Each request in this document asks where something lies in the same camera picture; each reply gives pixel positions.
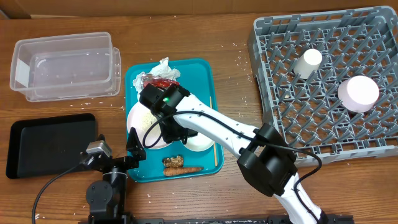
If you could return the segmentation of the large white plate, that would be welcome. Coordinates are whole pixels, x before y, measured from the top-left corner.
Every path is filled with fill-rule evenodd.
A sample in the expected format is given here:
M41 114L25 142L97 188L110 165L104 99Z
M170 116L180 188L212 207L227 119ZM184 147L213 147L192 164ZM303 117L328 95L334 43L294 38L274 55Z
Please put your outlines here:
M130 129L133 127L136 130L137 136L142 142L143 137L147 130L157 121L157 118L152 115L150 109L146 108L140 102L137 102L130 110L126 127L127 132L130 132ZM162 149L170 145L170 143L166 143L161 136L161 130L159 124L157 124L147 135L146 137L146 145L149 146L153 144L158 137L160 137L159 142L155 144L151 149Z

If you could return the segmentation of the small white bowl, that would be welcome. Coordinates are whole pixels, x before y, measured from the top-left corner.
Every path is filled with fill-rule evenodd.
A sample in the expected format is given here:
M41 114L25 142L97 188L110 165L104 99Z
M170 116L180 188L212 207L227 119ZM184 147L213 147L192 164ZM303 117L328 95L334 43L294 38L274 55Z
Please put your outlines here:
M202 152L214 145L214 141L206 137L202 133L198 133L194 137L189 137L184 146L194 152Z

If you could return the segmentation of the white cup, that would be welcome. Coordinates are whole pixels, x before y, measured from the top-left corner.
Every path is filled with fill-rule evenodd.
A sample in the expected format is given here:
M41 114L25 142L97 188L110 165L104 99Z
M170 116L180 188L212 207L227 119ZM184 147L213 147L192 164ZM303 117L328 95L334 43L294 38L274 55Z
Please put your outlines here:
M293 71L301 79L308 79L312 72L317 71L323 60L322 54L317 49L306 50L298 59Z

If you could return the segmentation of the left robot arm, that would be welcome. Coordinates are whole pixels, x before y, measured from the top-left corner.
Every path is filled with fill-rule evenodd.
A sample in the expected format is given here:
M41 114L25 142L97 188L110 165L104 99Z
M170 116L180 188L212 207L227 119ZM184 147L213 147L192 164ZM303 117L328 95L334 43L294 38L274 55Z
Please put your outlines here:
M93 182L86 190L86 201L90 206L88 223L135 223L125 211L127 172L139 167L146 159L146 152L136 129L131 128L126 150L129 156L114 158L112 150L101 135L91 142L83 154L82 164L89 170L102 173L102 179Z

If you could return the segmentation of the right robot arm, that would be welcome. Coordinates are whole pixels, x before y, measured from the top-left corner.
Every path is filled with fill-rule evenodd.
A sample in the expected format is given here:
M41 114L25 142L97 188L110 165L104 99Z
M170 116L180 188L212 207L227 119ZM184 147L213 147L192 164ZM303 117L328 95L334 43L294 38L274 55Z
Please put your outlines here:
M301 183L322 166L299 176L295 165L298 151L287 145L273 126L260 128L235 121L201 102L180 85L163 90L148 84L139 100L156 117L166 143L203 134L237 158L245 181L260 193L275 197L288 213L291 223L327 223L325 212L315 205Z

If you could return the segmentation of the grey dishwasher rack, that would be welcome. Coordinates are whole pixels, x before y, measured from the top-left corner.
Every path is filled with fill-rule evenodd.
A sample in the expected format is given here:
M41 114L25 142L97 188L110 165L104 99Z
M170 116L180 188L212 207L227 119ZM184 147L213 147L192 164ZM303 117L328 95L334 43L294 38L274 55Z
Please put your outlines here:
M293 69L308 49L323 60L306 80ZM290 147L324 164L397 154L397 14L389 6L257 18L248 38L262 120ZM347 110L338 87L372 78L379 98L365 113Z

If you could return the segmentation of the brown food scrap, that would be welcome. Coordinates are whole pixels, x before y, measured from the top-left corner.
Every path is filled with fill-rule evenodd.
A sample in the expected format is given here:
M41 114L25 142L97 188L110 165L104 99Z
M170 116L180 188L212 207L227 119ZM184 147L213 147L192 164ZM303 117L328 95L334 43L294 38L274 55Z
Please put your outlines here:
M162 160L163 165L166 168L170 167L183 167L184 164L184 159L182 156L176 156L176 157L168 157Z

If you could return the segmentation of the teal serving tray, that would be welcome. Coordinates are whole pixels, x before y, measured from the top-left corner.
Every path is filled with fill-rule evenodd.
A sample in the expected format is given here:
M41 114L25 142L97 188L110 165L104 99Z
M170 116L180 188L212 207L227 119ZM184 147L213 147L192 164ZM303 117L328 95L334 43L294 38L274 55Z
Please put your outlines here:
M137 91L134 88L132 81L141 72L149 72L157 64L143 63L131 67L125 74L125 103L126 114L138 102ZM215 87L213 82L213 75L210 64L201 58L192 58L185 60L172 60L169 62L171 68L176 68L180 71L181 76L177 81L186 88L190 93L194 94L201 102L210 106L210 99L212 97L213 109L217 110L217 101L215 94ZM218 166L215 167L215 160L213 154L213 145L202 152L194 152L187 149L180 141L162 149L146 149L146 160L139 162L139 167L129 170L129 175L137 182L155 182L161 180L180 179L184 177L195 177L200 175L211 175L221 170L224 163L224 151L220 144L216 145ZM182 156L185 167L202 167L203 170L190 174L177 175L166 177L164 175L165 166L162 160L167 157Z

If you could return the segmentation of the carrot piece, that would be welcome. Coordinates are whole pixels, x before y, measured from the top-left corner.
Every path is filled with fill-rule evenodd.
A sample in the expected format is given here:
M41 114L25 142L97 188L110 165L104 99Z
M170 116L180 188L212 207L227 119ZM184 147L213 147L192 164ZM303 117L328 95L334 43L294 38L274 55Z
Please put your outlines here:
M167 167L164 169L164 175L166 177L172 177L177 175L199 172L202 170L203 170L202 167Z

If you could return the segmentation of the wooden chopstick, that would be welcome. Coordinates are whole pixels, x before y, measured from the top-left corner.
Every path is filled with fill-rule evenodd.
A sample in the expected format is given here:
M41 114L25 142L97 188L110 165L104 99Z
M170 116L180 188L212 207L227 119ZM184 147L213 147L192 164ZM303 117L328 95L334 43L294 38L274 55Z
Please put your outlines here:
M210 108L213 109L213 102L212 102L212 97L209 97L210 99ZM215 160L215 167L218 166L218 156L217 156L217 147L216 147L216 143L214 142L213 144L213 154L214 154L214 160Z

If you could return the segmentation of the red snack wrapper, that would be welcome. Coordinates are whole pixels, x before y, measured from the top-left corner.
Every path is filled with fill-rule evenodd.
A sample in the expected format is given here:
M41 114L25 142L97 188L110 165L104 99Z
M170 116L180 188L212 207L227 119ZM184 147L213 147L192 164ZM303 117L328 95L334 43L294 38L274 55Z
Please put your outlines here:
M179 85L179 82L177 82L175 80L157 77L150 73L144 74L141 77L141 81L143 82L143 87L146 87L148 84L151 84L151 85L153 85L157 88L163 89L163 90L167 89L172 84Z

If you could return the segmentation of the black rectangular tray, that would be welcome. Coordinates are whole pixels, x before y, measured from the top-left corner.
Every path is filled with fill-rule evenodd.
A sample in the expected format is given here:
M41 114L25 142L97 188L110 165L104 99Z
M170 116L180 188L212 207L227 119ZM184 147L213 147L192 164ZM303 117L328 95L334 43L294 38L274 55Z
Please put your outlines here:
M16 121L10 130L6 176L60 174L80 162L80 154L96 137L91 113Z

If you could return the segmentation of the crumpled white tissue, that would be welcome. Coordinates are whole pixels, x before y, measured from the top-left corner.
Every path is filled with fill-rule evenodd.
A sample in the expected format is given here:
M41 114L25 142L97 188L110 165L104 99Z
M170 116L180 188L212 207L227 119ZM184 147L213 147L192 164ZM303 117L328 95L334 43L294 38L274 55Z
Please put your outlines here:
M159 61L159 64L153 67L150 72L141 72L133 79L132 84L137 91L137 99L139 99L141 91L144 89L144 82L151 80L165 80L166 82L177 82L177 78L180 78L181 73L176 68L169 67L169 58L163 58Z

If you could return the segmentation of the clear plastic storage bin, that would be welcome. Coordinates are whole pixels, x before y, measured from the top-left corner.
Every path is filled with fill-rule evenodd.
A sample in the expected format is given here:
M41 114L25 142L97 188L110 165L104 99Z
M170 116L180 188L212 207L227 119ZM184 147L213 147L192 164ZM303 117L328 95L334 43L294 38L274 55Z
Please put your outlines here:
M9 86L29 102L115 96L121 54L107 32L23 39L14 47Z

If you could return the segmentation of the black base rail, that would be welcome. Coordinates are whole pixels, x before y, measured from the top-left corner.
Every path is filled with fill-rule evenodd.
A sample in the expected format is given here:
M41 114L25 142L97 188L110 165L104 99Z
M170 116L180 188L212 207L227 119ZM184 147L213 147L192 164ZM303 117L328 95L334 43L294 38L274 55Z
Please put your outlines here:
M131 223L131 224L292 224L287 215L269 216L267 218L208 218L208 219L185 219L164 220L163 218L142 218L132 220L116 219L105 221L86 221L83 223Z

